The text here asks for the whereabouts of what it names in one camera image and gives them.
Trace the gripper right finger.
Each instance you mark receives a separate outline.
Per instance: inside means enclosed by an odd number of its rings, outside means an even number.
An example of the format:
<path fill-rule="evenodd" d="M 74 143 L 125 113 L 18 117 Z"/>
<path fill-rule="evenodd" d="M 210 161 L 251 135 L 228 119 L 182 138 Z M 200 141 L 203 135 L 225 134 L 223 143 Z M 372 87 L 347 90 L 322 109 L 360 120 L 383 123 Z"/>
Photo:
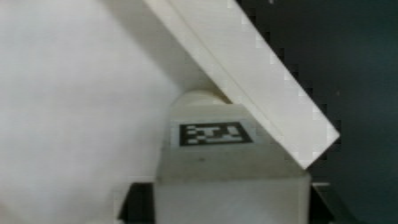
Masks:
<path fill-rule="evenodd" d="M 340 212 L 331 184 L 315 182 L 310 198 L 310 224 L 338 224 Z"/>

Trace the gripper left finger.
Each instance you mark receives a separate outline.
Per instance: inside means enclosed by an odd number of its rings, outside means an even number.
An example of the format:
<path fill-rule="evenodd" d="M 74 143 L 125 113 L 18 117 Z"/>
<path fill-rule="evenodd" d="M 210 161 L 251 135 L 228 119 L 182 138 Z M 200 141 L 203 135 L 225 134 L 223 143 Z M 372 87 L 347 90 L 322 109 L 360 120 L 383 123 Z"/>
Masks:
<path fill-rule="evenodd" d="M 134 183 L 130 185 L 118 220 L 123 224 L 155 224 L 155 196 L 152 183 Z"/>

